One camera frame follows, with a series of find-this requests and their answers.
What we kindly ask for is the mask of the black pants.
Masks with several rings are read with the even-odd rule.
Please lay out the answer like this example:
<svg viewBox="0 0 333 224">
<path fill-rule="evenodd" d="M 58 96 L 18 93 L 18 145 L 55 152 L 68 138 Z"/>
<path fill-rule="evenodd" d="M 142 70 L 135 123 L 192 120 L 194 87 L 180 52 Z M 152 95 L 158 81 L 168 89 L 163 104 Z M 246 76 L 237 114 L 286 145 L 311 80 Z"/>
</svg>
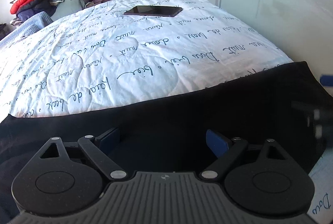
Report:
<svg viewBox="0 0 333 224">
<path fill-rule="evenodd" d="M 275 139 L 306 171 L 324 151 L 309 131 L 307 113 L 332 109 L 332 97 L 307 63 L 294 62 L 203 89 L 128 106 L 48 118 L 8 115 L 1 122 L 1 223 L 18 208 L 11 184 L 52 137 L 74 142 L 111 128 L 119 144 L 109 156 L 127 172 L 199 173 L 215 159 L 207 130 L 252 144 Z"/>
</svg>

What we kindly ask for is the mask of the white script-print bed quilt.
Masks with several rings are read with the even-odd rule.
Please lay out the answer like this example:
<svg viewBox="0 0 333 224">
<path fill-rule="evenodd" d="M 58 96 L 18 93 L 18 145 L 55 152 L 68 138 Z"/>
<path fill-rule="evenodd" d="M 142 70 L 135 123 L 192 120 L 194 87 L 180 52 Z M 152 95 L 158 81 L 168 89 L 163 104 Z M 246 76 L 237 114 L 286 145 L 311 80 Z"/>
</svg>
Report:
<svg viewBox="0 0 333 224">
<path fill-rule="evenodd" d="M 137 5 L 183 11 L 124 15 Z M 75 115 L 197 92 L 289 63 L 277 46 L 206 0 L 109 1 L 1 49 L 1 122 L 8 115 Z M 332 223 L 332 149 L 324 147 L 306 171 L 315 186 L 310 208 L 291 218 L 239 209 L 201 172 L 127 172 L 83 210 L 18 210 L 8 223 Z"/>
</svg>

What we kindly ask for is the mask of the blue striped bed sheet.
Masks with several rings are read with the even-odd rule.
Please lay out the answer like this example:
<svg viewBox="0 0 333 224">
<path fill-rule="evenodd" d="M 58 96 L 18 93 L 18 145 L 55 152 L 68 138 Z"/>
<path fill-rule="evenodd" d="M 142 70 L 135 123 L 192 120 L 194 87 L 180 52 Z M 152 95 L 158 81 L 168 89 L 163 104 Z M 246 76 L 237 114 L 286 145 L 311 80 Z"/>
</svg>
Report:
<svg viewBox="0 0 333 224">
<path fill-rule="evenodd" d="M 42 30 L 51 23 L 53 23 L 53 20 L 46 12 L 35 14 L 1 40 L 1 49 L 15 43 L 18 40 L 25 39 L 39 30 Z"/>
</svg>

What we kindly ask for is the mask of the black smartphone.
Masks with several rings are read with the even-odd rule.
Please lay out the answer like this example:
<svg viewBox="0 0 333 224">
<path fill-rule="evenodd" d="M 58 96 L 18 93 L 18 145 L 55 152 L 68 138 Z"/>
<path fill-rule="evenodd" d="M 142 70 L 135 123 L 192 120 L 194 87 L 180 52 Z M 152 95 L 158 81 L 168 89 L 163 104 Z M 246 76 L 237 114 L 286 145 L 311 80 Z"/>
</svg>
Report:
<svg viewBox="0 0 333 224">
<path fill-rule="evenodd" d="M 124 15 L 175 17 L 182 11 L 183 9 L 181 7 L 137 5 L 126 11 Z"/>
</svg>

